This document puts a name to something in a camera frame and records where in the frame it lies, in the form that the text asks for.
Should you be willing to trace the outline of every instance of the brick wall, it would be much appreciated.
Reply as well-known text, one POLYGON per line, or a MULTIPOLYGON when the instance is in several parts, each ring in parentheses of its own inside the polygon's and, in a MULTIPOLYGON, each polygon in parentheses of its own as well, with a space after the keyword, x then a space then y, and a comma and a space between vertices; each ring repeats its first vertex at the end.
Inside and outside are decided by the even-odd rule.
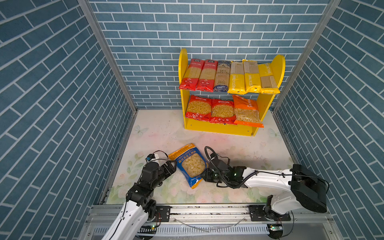
MULTIPOLYGON (((265 63, 282 54, 287 66, 282 89, 329 0, 176 1, 91 0, 139 108, 181 108, 181 48, 189 59, 265 63)), ((227 93, 193 94, 232 98, 227 93)))
POLYGON ((384 239, 384 1, 342 0, 277 116, 344 239, 384 239))
POLYGON ((0 239, 78 237, 131 114, 76 0, 0 1, 0 239))

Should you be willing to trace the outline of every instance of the pasta bag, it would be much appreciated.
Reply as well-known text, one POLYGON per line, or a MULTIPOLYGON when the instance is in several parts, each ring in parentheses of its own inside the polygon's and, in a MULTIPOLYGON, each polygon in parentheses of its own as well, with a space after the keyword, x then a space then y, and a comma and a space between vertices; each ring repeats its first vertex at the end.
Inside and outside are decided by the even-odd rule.
POLYGON ((214 91, 216 69, 217 61, 205 61, 203 70, 200 74, 199 82, 197 83, 196 90, 211 93, 214 91))
POLYGON ((215 92, 228 92, 229 72, 231 69, 230 61, 219 61, 215 75, 215 92))
POLYGON ((212 115, 209 122, 235 124, 235 120, 236 116, 233 111, 232 101, 212 99, 212 115))
POLYGON ((275 77, 271 69, 270 63, 260 64, 260 79, 262 83, 261 93, 279 94, 280 90, 277 87, 275 77))
POLYGON ((193 143, 171 153, 169 159, 177 161, 177 168, 184 174, 192 189, 199 185, 203 179, 200 175, 208 167, 208 163, 193 143))
POLYGON ((191 95, 189 99, 186 118, 192 118, 198 121, 209 122, 212 111, 212 99, 200 98, 191 95))
POLYGON ((234 112, 236 115, 235 123, 251 127, 264 127, 260 122, 259 108, 257 102, 252 99, 245 99, 240 96, 233 95, 234 112))
POLYGON ((199 81, 201 69, 204 66, 204 61, 200 59, 191 59, 191 63, 185 71, 184 77, 181 80, 179 89, 196 90, 197 82, 199 81))
POLYGON ((228 93, 246 94, 244 84, 244 67, 241 62, 231 62, 228 93))
POLYGON ((243 59, 243 64, 245 91, 247 93, 259 93, 261 90, 261 79, 257 61, 243 59))

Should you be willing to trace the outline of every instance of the yellow pasta package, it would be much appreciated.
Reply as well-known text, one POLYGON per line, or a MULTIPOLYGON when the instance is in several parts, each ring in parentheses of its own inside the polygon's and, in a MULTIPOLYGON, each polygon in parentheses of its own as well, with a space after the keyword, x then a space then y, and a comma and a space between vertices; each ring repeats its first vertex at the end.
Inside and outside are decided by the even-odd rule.
POLYGON ((228 93, 246 94, 244 83, 244 66, 241 62, 231 62, 228 93))
POLYGON ((199 82, 197 83, 197 91, 213 92, 215 75, 217 69, 217 61, 206 60, 203 70, 201 71, 199 82))
POLYGON ((243 64, 245 91, 247 93, 259 93, 262 86, 257 61, 243 59, 243 64))
POLYGON ((200 59, 191 59, 191 63, 185 71, 184 77, 180 83, 179 89, 196 90, 197 82, 199 81, 201 69, 204 66, 204 61, 200 59))
POLYGON ((169 159, 177 162, 177 167, 184 174, 191 188, 198 186, 203 179, 200 175, 208 167, 208 163, 193 143, 171 153, 169 159))
POLYGON ((271 69, 270 63, 259 64, 260 79, 262 83, 261 93, 279 94, 280 90, 277 87, 275 77, 271 69))

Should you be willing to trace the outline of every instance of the white floor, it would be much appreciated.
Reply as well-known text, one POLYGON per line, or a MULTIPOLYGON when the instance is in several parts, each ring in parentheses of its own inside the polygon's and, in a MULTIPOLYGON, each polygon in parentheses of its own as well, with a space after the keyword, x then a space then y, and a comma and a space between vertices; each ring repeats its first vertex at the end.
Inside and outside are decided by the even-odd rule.
MULTIPOLYGON (((127 191, 138 180, 145 157, 156 150, 170 154, 186 144, 194 143, 204 152, 210 146, 221 156, 231 159, 231 166, 255 169, 287 169, 292 159, 270 112, 255 137, 185 130, 182 110, 139 110, 121 159, 107 204, 122 204, 127 191)), ((280 191, 270 188, 230 189, 202 181, 191 189, 181 173, 164 181, 154 191, 158 204, 242 203, 265 202, 270 194, 280 191)))

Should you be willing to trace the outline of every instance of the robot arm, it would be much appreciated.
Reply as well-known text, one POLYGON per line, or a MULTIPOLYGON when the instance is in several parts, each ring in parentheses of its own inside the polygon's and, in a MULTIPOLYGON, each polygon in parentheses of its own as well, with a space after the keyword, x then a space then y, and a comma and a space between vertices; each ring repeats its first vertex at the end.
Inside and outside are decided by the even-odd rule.
POLYGON ((128 191, 126 202, 103 240, 131 240, 141 226, 155 217, 153 190, 176 171, 173 161, 159 166, 155 161, 144 165, 141 177, 128 191))
MULTIPOLYGON (((325 180, 301 165, 294 164, 292 169, 285 170, 231 167, 229 161, 219 159, 210 147, 205 147, 205 153, 210 163, 202 177, 207 182, 225 183, 231 188, 270 187, 285 191, 267 198, 264 215, 269 219, 278 220, 286 212, 301 207, 314 212, 327 211, 325 180)), ((176 171, 174 163, 167 161, 159 167, 157 162, 150 161, 144 165, 142 176, 128 191, 125 204, 103 240, 131 240, 147 220, 154 218, 153 190, 176 171)))
POLYGON ((270 195, 264 208, 265 216, 277 220, 288 211, 306 208, 313 212, 325 213, 326 193, 329 188, 324 179, 307 168, 294 164, 285 170, 256 170, 249 167, 231 167, 219 159, 210 147, 205 147, 209 167, 203 172, 207 182, 224 183, 231 188, 239 187, 270 187, 285 192, 280 195, 270 195))

